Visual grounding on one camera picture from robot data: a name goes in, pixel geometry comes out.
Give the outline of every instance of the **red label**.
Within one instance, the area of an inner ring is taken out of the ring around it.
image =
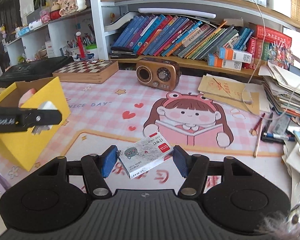
[[[169,153],[168,155],[166,155],[163,159],[163,161],[168,160],[170,157],[172,157],[172,153]]]
[[[170,147],[166,143],[163,143],[163,144],[159,145],[158,148],[163,153],[165,153],[166,151],[170,150]]]

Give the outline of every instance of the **radio knob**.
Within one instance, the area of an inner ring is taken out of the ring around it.
[[[159,78],[160,79],[165,79],[166,77],[167,77],[167,73],[165,72],[165,71],[161,71],[160,73],[159,73]]]
[[[154,88],[157,88],[157,87],[159,86],[159,82],[158,82],[158,81],[154,81],[154,82],[152,83],[152,86],[153,86]]]

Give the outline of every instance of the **blue gripper pad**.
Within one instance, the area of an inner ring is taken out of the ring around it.
[[[184,178],[188,177],[190,172],[189,166],[191,165],[191,156],[179,145],[176,145],[173,148],[172,158],[181,176]]]
[[[107,178],[114,165],[117,163],[117,146],[111,145],[106,151],[100,156],[101,158],[101,175],[103,178]]]

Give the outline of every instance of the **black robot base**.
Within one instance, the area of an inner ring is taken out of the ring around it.
[[[101,156],[51,160],[3,194],[0,240],[265,240],[264,216],[287,215],[288,196],[234,157],[223,162],[174,147],[186,178],[178,195],[168,190],[123,190],[112,195],[104,178],[117,161],[116,146]],[[69,183],[83,176],[87,193]],[[222,182],[203,193],[207,176]]]

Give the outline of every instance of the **blue pen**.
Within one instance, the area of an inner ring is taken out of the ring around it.
[[[263,133],[264,136],[269,137],[269,138],[274,138],[274,139],[280,139],[280,140],[284,140],[284,141],[295,141],[294,137],[289,137],[286,135],[281,135],[281,134],[275,134],[275,133]]]

